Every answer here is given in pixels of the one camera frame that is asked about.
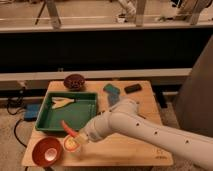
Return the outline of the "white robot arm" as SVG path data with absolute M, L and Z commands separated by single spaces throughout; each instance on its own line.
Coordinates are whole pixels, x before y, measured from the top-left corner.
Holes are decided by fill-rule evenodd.
M 88 141 L 118 133 L 145 141 L 213 171 L 213 138 L 153 123 L 138 115 L 138 103 L 126 98 L 93 117 L 81 129 Z

